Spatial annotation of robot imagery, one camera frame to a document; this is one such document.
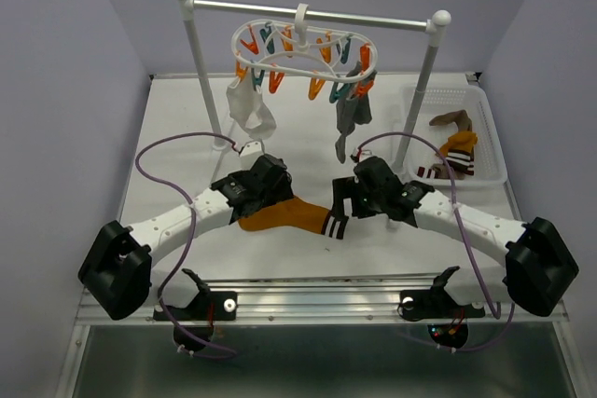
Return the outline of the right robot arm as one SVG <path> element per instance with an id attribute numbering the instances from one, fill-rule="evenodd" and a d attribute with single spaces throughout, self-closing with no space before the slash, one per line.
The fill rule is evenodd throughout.
<path id="1" fill-rule="evenodd" d="M 331 214 L 341 227 L 350 217 L 382 214 L 391 221 L 460 241 L 469 256 L 481 252 L 494 261 L 485 270 L 477 263 L 470 269 L 446 268 L 428 291 L 408 303 L 407 309 L 419 318 L 499 303 L 548 317 L 579 272 L 549 220 L 508 220 L 459 203 L 428 184 L 404 184 L 379 157 L 365 158 L 355 165 L 353 175 L 333 180 L 332 191 Z"/>

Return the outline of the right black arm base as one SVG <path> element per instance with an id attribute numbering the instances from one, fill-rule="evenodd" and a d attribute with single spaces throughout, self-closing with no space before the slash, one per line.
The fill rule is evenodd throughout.
<path id="1" fill-rule="evenodd" d="M 449 279 L 459 267 L 449 267 L 437 275 L 428 289 L 403 290 L 397 305 L 398 314 L 406 321 L 418 322 L 425 319 L 482 318 L 483 308 L 472 304 L 459 305 L 446 291 Z"/>

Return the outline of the white clip hanger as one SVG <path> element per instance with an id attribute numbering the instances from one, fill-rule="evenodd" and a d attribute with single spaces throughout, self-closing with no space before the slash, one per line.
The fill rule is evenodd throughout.
<path id="1" fill-rule="evenodd" d="M 327 82 L 331 103 L 342 94 L 364 97 L 377 76 L 376 46 L 362 34 L 309 25 L 307 11 L 301 4 L 292 21 L 259 19 L 240 26 L 230 42 L 236 76 L 253 89 L 267 79 L 271 94 L 287 75 L 307 77 L 311 101 Z"/>

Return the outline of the mustard yellow sock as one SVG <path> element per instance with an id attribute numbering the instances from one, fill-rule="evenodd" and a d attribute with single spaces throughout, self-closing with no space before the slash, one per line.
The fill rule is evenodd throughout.
<path id="1" fill-rule="evenodd" d="M 289 226 L 342 240 L 348 218 L 338 218 L 325 207 L 294 197 L 241 218 L 238 223 L 242 230 L 249 232 Z"/>
<path id="2" fill-rule="evenodd" d="M 477 142 L 478 136 L 475 132 L 458 131 L 448 138 L 439 148 L 439 152 L 450 165 L 475 168 L 474 148 Z"/>

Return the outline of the grey sock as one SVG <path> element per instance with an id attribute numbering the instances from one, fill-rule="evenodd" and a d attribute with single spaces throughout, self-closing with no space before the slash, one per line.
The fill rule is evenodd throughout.
<path id="1" fill-rule="evenodd" d="M 340 99 L 336 104 L 336 127 L 339 137 L 335 142 L 337 160 L 343 164 L 346 160 L 346 138 L 354 131 L 354 111 L 357 100 Z"/>
<path id="2" fill-rule="evenodd" d="M 356 91 L 357 84 L 352 83 L 345 98 L 343 119 L 348 133 L 352 133 L 356 126 L 366 125 L 372 120 L 368 94 L 359 95 Z"/>

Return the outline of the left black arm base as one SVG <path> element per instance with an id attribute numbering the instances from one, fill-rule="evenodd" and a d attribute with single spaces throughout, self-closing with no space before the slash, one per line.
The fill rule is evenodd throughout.
<path id="1" fill-rule="evenodd" d="M 182 268 L 174 275 L 163 299 L 178 321 L 231 322 L 236 319 L 237 292 L 216 290 L 189 268 Z"/>

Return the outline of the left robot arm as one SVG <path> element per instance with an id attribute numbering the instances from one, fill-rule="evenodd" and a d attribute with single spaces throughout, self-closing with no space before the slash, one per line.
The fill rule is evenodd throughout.
<path id="1" fill-rule="evenodd" d="M 95 237 L 77 277 L 115 320 L 129 317 L 145 304 L 165 307 L 165 285 L 154 270 L 179 248 L 190 249 L 202 234 L 291 199 L 291 176 L 284 162 L 270 154 L 212 183 L 197 197 L 142 222 L 113 220 Z"/>

